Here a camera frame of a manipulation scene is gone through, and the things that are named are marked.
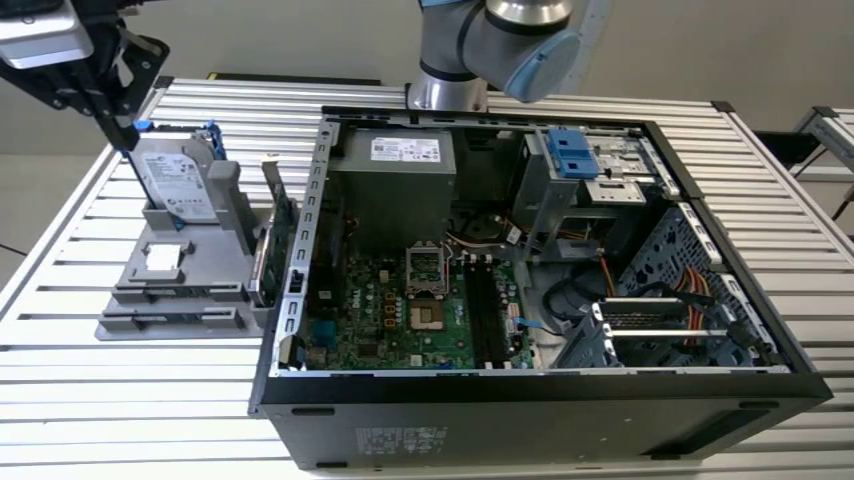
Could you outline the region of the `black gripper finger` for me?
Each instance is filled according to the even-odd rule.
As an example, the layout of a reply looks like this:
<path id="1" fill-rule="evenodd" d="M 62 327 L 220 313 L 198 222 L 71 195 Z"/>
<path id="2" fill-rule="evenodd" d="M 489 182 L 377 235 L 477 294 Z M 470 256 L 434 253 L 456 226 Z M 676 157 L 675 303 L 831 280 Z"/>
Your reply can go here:
<path id="1" fill-rule="evenodd" d="M 128 85 L 122 87 L 118 106 L 121 114 L 130 117 L 138 112 L 170 49 L 162 41 L 144 35 L 122 34 L 121 39 L 124 42 L 121 60 L 132 78 Z"/>
<path id="2" fill-rule="evenodd" d="M 15 69 L 1 63 L 1 78 L 54 110 L 71 108 L 94 119 L 116 150 L 138 142 L 134 120 L 140 108 L 140 78 L 122 83 L 118 68 L 96 74 L 86 62 Z"/>

